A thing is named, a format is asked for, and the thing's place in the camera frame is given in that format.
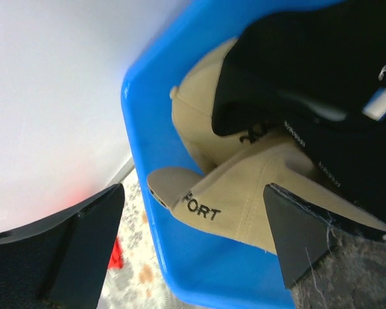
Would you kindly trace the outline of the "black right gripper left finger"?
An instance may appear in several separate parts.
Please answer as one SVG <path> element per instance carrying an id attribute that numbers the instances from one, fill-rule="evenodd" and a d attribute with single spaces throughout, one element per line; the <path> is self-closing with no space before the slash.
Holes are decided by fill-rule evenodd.
<path id="1" fill-rule="evenodd" d="M 0 308 L 96 308 L 125 202 L 118 183 L 0 233 Z"/>

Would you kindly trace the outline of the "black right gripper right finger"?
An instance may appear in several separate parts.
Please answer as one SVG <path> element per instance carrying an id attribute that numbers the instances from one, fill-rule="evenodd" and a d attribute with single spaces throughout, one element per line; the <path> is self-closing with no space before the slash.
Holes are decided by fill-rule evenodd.
<path id="1" fill-rule="evenodd" d="M 312 204 L 274 183 L 264 188 L 263 198 L 287 289 L 336 250 L 332 229 L 360 240 L 386 242 L 385 230 Z"/>

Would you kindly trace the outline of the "black baseball cap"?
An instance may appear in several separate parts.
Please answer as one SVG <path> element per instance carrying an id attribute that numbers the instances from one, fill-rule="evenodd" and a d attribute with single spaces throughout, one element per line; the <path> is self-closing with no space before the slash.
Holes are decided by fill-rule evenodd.
<path id="1" fill-rule="evenodd" d="M 386 224 L 386 1 L 277 12 L 244 30 L 223 61 L 212 129 L 269 122 Z"/>

